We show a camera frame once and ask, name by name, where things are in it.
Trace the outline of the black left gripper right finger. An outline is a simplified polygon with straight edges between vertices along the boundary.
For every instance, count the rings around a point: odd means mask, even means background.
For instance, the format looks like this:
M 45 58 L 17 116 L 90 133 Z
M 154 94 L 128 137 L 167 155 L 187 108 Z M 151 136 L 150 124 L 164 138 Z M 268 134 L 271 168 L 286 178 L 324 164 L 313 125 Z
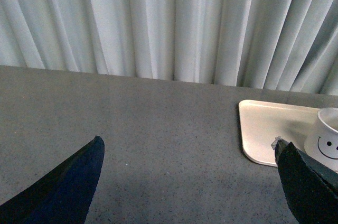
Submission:
M 271 144 L 290 211 L 299 223 L 337 223 L 337 173 L 276 137 Z

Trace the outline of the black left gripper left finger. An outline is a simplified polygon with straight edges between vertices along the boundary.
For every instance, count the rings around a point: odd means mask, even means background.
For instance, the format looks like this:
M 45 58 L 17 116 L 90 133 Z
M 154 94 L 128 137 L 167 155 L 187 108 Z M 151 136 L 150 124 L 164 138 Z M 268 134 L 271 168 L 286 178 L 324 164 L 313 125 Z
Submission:
M 104 160 L 96 136 L 30 187 L 1 205 L 1 223 L 85 223 Z

